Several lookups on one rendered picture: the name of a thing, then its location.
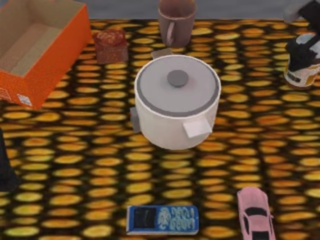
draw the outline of table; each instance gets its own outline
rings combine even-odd
[[[23,183],[0,194],[0,238],[153,239],[125,235],[126,206],[194,204],[199,235],[165,239],[239,240],[236,193],[257,186],[277,239],[319,239],[320,81],[308,91],[283,81],[284,46],[307,23],[196,21],[189,46],[173,51],[213,66],[222,93],[214,133],[178,152],[151,145],[129,121],[134,78],[165,47],[157,21],[92,21],[93,32],[110,26],[127,32],[128,63],[99,66],[90,44],[42,110],[1,101],[0,127]]]

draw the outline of white pot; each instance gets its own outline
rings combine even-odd
[[[154,145],[185,150],[212,133],[221,83],[205,62],[185,55],[156,58],[137,74],[134,92],[133,128]]]

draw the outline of car windshield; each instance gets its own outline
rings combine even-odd
[[[269,233],[267,231],[253,231],[252,240],[270,240]]]
[[[248,216],[253,216],[253,215],[267,216],[267,211],[260,207],[249,207],[245,210],[245,213]]]

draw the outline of open cardboard box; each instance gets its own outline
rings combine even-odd
[[[0,99],[41,108],[91,39],[83,3],[9,0],[0,9]]]

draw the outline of cell phone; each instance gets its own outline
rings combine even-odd
[[[127,235],[195,235],[199,231],[196,206],[129,206]]]

